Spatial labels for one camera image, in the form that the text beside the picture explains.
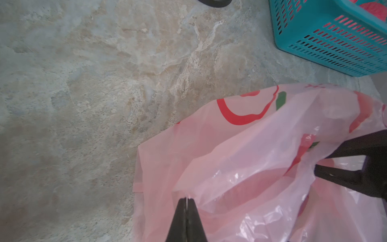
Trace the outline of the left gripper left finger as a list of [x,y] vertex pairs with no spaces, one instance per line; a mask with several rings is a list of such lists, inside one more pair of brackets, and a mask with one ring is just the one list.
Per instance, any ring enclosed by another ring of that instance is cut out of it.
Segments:
[[187,241],[187,198],[178,201],[173,220],[166,238],[166,242],[186,242]]

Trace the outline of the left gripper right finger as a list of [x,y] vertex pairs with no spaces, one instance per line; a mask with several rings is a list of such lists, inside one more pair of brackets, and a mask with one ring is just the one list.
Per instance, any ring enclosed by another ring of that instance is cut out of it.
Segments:
[[186,241],[208,242],[194,199],[187,199]]

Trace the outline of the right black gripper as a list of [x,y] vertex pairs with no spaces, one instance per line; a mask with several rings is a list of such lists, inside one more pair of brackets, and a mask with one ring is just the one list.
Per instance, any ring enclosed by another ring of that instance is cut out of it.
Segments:
[[387,199],[387,130],[360,136],[342,143],[327,158],[365,155],[363,169],[345,170],[316,165],[314,175],[349,189]]

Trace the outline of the plain pink plastic bag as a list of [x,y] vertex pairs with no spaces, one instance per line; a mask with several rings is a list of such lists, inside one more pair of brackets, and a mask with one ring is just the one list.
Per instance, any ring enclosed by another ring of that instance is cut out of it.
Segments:
[[314,176],[345,141],[385,130],[387,107],[336,85],[283,84],[212,101],[138,147],[134,240],[164,242],[192,198],[210,242],[380,242],[376,198]]

